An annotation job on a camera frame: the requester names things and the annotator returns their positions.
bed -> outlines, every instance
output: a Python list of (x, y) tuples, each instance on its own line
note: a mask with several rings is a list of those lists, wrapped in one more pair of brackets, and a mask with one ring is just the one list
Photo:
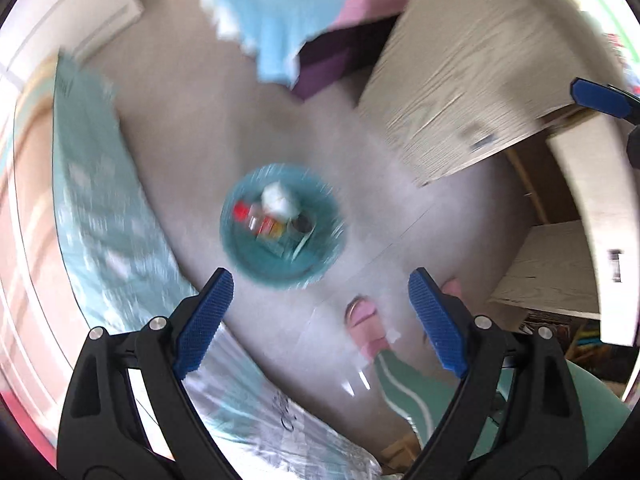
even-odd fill
[(407, 1), (200, 3), (219, 38), (237, 41), (245, 53), (255, 56), (258, 80), (285, 84), (308, 98), (347, 72), (374, 63)]
[[(100, 76), (49, 57), (0, 139), (0, 368), (51, 460), (89, 328), (138, 330), (195, 293), (146, 202), (111, 97)], [(149, 441), (170, 456), (142, 377), (131, 380)], [(223, 325), (184, 386), (244, 479), (381, 475), (366, 450), (271, 384)]]

silver screw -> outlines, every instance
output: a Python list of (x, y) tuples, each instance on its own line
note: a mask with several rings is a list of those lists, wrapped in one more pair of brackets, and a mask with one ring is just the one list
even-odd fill
[(149, 328), (151, 330), (162, 330), (166, 326), (166, 318), (158, 316), (149, 321)]
[(104, 330), (101, 326), (97, 326), (89, 330), (89, 339), (93, 339), (95, 341), (96, 339), (100, 339), (102, 334), (104, 334)]
[(554, 336), (554, 333), (551, 332), (551, 329), (546, 326), (541, 326), (538, 329), (538, 334), (542, 339), (551, 339)]
[(490, 329), (491, 325), (493, 324), (487, 316), (477, 316), (474, 321), (476, 323), (476, 326), (478, 328), (481, 328), (482, 330)]

gray tile floor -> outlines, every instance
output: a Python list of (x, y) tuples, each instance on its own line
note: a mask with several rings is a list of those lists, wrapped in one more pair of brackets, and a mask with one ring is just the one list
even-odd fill
[(375, 298), (399, 356), (452, 382), (423, 341), (406, 282), (418, 266), (439, 283), (457, 276), (472, 311), (516, 324), (517, 309), (484, 304), (534, 221), (516, 174), (498, 155), (419, 189), (354, 110), (367, 73), (301, 104), (255, 81), (253, 61), (216, 40), (198, 0), (142, 1), (142, 19), (90, 65), (116, 83), (124, 135), (178, 262), (196, 286), (218, 266), (233, 270), (218, 238), (220, 209), (258, 166), (304, 164), (335, 186), (349, 226), (339, 261), (289, 292), (236, 272), (226, 322), (294, 400), (379, 454), (410, 429), (382, 401), (343, 328), (344, 308), (356, 294)]

plastic-wrapped mattress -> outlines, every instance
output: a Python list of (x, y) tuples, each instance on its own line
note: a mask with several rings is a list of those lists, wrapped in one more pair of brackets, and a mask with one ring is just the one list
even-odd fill
[[(62, 54), (44, 61), (1, 149), (0, 242), (11, 250), (0, 264), (0, 366), (55, 446), (89, 327), (138, 330), (195, 291), (146, 202), (99, 76)], [(184, 385), (244, 479), (380, 476), (367, 451), (271, 384), (223, 325)], [(161, 440), (139, 390), (136, 400), (150, 440)]]

green strip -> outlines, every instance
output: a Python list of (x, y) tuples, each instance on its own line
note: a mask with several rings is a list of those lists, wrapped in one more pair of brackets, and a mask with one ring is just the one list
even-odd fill
[(636, 50), (635, 50), (635, 48), (633, 46), (633, 43), (631, 43), (631, 40), (629, 40), (628, 36), (625, 33), (624, 28), (622, 28), (622, 25), (620, 25), (620, 22), (616, 18), (615, 14), (613, 12), (611, 12), (611, 9), (609, 9), (609, 7), (604, 2), (604, 0), (597, 0), (597, 1), (607, 11), (607, 14), (609, 15), (609, 17), (611, 18), (611, 21), (614, 23), (614, 25), (616, 27), (617, 34), (622, 39), (623, 44), (626, 46), (626, 48), (629, 50), (629, 52), (631, 52), (631, 54), (633, 56), (633, 61), (636, 62), (636, 63), (640, 63), (640, 57), (638, 57), (638, 53), (636, 52)]

